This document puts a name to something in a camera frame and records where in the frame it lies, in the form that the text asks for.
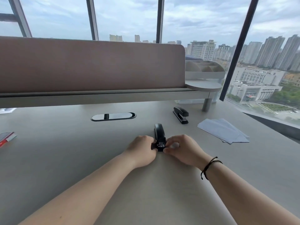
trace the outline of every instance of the person's left hand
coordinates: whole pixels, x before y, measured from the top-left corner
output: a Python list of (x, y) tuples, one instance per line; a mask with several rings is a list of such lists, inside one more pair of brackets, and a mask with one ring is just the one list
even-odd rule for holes
[(157, 149), (151, 150), (151, 144), (155, 141), (150, 136), (137, 136), (122, 154), (131, 159), (134, 168), (146, 166), (156, 157)]

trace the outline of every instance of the black cord bracelet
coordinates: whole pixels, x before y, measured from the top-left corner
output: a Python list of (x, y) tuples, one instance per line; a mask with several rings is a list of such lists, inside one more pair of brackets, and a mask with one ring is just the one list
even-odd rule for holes
[(202, 179), (202, 180), (203, 180), (202, 174), (204, 174), (205, 178), (208, 180), (208, 178), (206, 177), (206, 171), (207, 171), (208, 167), (209, 167), (213, 162), (220, 162), (220, 163), (222, 163), (220, 160), (214, 160), (214, 159), (216, 159), (216, 158), (218, 158), (218, 156), (216, 156), (215, 158), (213, 158), (213, 159), (206, 165), (206, 167), (203, 169), (203, 171), (201, 172), (201, 179)]

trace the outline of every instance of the red and white box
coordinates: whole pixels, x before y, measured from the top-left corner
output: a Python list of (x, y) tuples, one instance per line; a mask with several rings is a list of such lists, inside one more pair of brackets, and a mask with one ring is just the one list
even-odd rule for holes
[(3, 132), (0, 133), (0, 147), (5, 144), (6, 142), (11, 141), (14, 139), (17, 135), (15, 132)]

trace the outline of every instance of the cloudy sky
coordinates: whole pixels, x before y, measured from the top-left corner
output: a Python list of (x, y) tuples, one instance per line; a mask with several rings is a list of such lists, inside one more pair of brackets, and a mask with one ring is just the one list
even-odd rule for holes
[[(92, 39), (85, 0), (20, 0), (33, 37)], [(100, 40), (156, 39), (158, 0), (94, 0)], [(250, 0), (165, 0), (163, 43), (215, 40), (236, 45)], [(246, 43), (300, 35), (300, 0), (260, 0)], [(12, 13), (0, 0), (0, 13)], [(22, 36), (17, 23), (0, 22), (0, 36)]]

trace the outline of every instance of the table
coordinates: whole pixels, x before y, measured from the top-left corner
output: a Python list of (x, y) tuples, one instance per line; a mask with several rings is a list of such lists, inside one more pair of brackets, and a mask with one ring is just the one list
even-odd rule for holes
[[(161, 123), (166, 136), (187, 134), (204, 151), (271, 199), (300, 217), (300, 146), (218, 101), (201, 104), (182, 125), (174, 101), (18, 108), (0, 115), (0, 131), (17, 137), (0, 148), (0, 224), (14, 225), (120, 154), (137, 135), (153, 136)], [(95, 114), (134, 112), (129, 120), (92, 122)], [(229, 145), (197, 128), (204, 119), (224, 118), (250, 136)], [(235, 224), (200, 171), (159, 153), (149, 166), (130, 173), (98, 224)]]

